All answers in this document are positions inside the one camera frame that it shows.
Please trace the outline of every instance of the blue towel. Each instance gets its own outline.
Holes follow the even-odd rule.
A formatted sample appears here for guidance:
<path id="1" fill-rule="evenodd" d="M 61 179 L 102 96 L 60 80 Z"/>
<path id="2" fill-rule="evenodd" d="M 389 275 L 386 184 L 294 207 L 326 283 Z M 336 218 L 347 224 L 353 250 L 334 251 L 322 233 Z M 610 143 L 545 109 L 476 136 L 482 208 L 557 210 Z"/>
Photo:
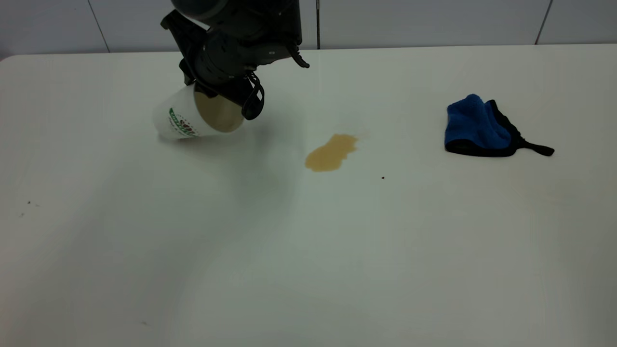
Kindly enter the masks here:
<path id="1" fill-rule="evenodd" d="M 448 106 L 448 126 L 445 129 L 446 151 L 482 157 L 507 157 L 519 148 L 530 148 L 551 156 L 555 150 L 525 141 L 491 100 L 471 94 Z"/>

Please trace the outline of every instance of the black strap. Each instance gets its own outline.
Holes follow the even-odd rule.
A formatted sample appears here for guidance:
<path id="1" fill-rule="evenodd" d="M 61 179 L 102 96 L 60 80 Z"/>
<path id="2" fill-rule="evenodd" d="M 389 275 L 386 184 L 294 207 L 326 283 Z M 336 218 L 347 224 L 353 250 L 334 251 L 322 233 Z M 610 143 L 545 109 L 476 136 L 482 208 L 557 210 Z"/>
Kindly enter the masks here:
<path id="1" fill-rule="evenodd" d="M 536 153 L 541 154 L 543 156 L 550 157 L 555 152 L 551 147 L 541 146 L 539 144 L 533 144 L 527 142 L 524 138 L 521 137 L 521 141 L 519 143 L 520 148 L 529 148 L 533 149 Z"/>

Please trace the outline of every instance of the brown liquid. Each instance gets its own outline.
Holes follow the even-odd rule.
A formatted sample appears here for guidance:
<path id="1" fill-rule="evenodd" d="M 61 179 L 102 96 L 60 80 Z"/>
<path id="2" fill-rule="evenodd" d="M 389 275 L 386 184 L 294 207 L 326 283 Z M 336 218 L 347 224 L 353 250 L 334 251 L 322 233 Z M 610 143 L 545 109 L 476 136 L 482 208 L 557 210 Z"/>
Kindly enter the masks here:
<path id="1" fill-rule="evenodd" d="M 347 155 L 356 150 L 358 139 L 351 135 L 334 134 L 328 143 L 307 156 L 304 166 L 315 172 L 334 171 L 341 167 Z"/>
<path id="2" fill-rule="evenodd" d="M 195 105 L 204 121 L 222 133 L 231 133 L 244 121 L 242 108 L 222 96 L 210 99 L 203 93 L 195 92 Z"/>

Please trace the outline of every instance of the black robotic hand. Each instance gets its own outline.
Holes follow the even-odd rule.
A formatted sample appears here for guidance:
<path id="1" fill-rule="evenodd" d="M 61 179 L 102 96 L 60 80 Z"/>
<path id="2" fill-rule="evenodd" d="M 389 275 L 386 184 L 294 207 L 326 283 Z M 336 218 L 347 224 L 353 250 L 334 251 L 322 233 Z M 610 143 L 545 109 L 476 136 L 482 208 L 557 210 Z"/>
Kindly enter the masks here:
<path id="1" fill-rule="evenodd" d="M 173 34 L 184 59 L 184 83 L 213 98 L 242 106 L 247 120 L 263 109 L 258 65 L 292 57 L 302 43 L 299 0 L 172 0 L 176 10 L 161 22 Z M 207 31 L 180 13 L 210 26 Z"/>

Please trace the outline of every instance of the white wall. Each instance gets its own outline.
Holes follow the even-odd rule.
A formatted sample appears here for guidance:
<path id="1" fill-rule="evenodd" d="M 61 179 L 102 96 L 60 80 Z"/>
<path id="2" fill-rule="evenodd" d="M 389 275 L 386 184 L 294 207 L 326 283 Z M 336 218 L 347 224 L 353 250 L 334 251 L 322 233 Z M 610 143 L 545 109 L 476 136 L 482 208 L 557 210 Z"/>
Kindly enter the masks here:
<path id="1" fill-rule="evenodd" d="M 300 0 L 303 49 L 317 0 Z M 533 44 L 550 0 L 321 0 L 321 47 Z M 159 23 L 171 0 L 0 2 L 0 59 L 14 54 L 176 51 Z M 617 2 L 554 0 L 539 43 L 617 43 Z"/>
<path id="2" fill-rule="evenodd" d="M 58 52 L 107 52 L 87 0 L 0 2 L 0 59 Z"/>
<path id="3" fill-rule="evenodd" d="M 321 47 L 534 44 L 549 1 L 321 0 Z"/>
<path id="4" fill-rule="evenodd" d="M 617 43 L 617 1 L 554 0 L 539 43 Z"/>

